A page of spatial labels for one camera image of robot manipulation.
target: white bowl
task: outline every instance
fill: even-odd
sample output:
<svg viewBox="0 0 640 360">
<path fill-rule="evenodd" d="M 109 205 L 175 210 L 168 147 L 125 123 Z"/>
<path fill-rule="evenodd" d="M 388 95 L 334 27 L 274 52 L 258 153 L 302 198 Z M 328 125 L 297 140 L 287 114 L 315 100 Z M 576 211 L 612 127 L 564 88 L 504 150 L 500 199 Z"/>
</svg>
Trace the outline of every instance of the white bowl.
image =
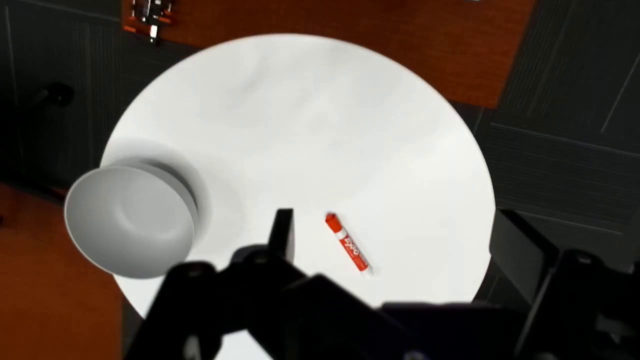
<svg viewBox="0 0 640 360">
<path fill-rule="evenodd" d="M 76 247 L 103 271 L 154 278 L 187 256 L 195 203 L 166 170 L 103 165 L 69 187 L 63 222 Z"/>
</svg>

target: red and white object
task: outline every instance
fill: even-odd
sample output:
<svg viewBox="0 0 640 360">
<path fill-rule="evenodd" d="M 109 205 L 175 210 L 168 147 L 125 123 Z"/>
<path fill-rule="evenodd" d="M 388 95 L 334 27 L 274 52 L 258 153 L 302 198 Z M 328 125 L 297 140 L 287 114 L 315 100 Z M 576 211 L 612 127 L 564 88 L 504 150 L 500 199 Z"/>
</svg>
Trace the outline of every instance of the red and white object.
<svg viewBox="0 0 640 360">
<path fill-rule="evenodd" d="M 352 239 L 352 235 L 344 230 L 340 217 L 334 211 L 328 211 L 323 222 L 328 223 L 328 228 L 332 228 L 332 231 L 336 233 L 336 238 L 340 239 L 342 247 L 352 258 L 352 262 L 356 264 L 356 268 L 360 271 L 364 271 L 367 268 L 367 262 L 364 260 L 364 256 L 358 249 L 358 246 Z"/>
</svg>

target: brown wooden surface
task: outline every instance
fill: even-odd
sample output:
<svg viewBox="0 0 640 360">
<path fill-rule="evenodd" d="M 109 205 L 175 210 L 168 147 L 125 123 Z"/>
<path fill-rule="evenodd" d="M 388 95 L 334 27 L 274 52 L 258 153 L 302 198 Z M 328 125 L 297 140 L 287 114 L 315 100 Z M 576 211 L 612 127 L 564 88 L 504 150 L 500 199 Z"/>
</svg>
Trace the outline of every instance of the brown wooden surface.
<svg viewBox="0 0 640 360">
<path fill-rule="evenodd" d="M 411 68 L 448 100 L 494 108 L 533 0 L 174 0 L 160 38 L 198 47 L 297 32 L 350 39 Z M 122 0 L 122 19 L 130 0 Z"/>
<path fill-rule="evenodd" d="M 61 205 L 0 183 L 0 358 L 122 358 L 122 294 L 69 241 Z"/>
</svg>

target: small red item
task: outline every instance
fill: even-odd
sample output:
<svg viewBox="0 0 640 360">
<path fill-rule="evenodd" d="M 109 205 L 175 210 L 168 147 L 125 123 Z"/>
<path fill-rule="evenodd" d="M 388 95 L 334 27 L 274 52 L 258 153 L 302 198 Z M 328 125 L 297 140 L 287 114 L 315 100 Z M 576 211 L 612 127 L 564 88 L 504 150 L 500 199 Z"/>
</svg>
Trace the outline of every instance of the small red item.
<svg viewBox="0 0 640 360">
<path fill-rule="evenodd" d="M 328 223 L 328 228 L 332 228 L 332 231 L 338 235 L 342 247 L 346 249 L 346 254 L 352 258 L 352 262 L 356 264 L 356 268 L 360 271 L 364 271 L 367 268 L 361 252 L 358 249 L 356 241 L 347 235 L 347 231 L 344 230 L 340 217 L 334 211 L 328 211 L 323 222 Z"/>
<path fill-rule="evenodd" d="M 157 15 L 157 21 L 161 23 L 174 23 L 174 19 L 169 15 Z"/>
<path fill-rule="evenodd" d="M 124 32 L 130 32 L 130 33 L 137 33 L 137 27 L 136 27 L 136 26 L 130 26 L 130 23 L 124 23 L 122 30 L 124 30 Z"/>
</svg>

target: table top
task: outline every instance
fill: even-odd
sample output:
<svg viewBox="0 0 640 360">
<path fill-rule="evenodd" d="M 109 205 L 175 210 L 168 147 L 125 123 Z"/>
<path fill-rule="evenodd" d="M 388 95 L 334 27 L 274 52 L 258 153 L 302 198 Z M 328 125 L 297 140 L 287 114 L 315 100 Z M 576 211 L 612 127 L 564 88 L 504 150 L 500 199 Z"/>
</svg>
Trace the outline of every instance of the table top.
<svg viewBox="0 0 640 360">
<path fill-rule="evenodd" d="M 171 167 L 198 202 L 187 260 L 226 268 L 293 207 L 293 264 L 371 306 L 465 302 L 485 265 L 494 189 L 455 109 L 421 77 L 361 46 L 296 33 L 202 50 L 124 112 L 101 165 Z M 338 211 L 371 264 L 360 274 L 323 223 Z M 116 276 L 146 315 L 161 278 Z M 222 358 L 263 353 L 244 334 Z"/>
</svg>

